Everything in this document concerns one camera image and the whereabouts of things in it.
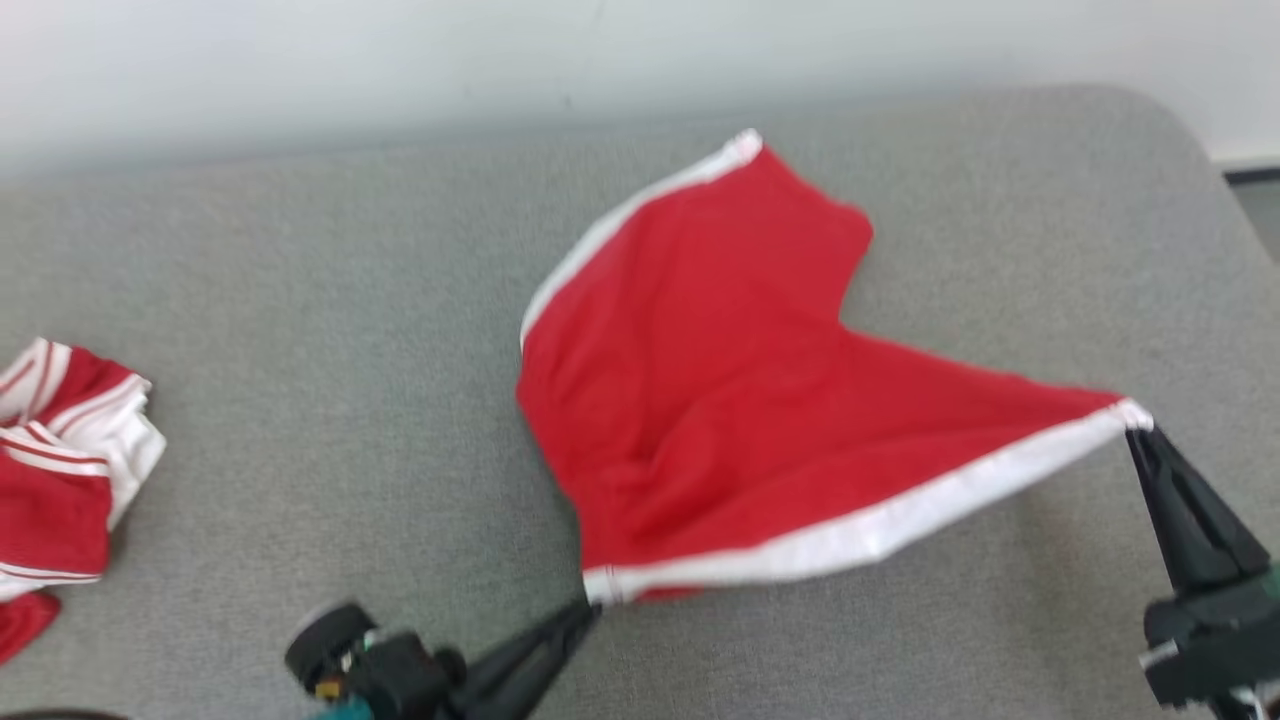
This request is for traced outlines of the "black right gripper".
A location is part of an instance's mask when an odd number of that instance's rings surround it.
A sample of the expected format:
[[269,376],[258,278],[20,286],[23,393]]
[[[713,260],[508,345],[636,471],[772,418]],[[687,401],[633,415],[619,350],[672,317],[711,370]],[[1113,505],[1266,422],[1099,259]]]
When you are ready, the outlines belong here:
[[1147,607],[1143,673],[1155,700],[1261,706],[1257,691],[1279,670],[1268,551],[1161,430],[1129,430],[1128,447],[1172,589],[1244,579]]

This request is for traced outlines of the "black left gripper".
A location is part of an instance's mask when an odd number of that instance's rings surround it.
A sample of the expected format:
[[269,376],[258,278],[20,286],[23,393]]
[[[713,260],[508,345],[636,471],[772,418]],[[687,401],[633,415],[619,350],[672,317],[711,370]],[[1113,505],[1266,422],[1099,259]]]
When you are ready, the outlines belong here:
[[365,632],[320,678],[324,719],[434,719],[462,687],[463,719],[530,719],[603,611],[567,603],[475,664],[412,632]]

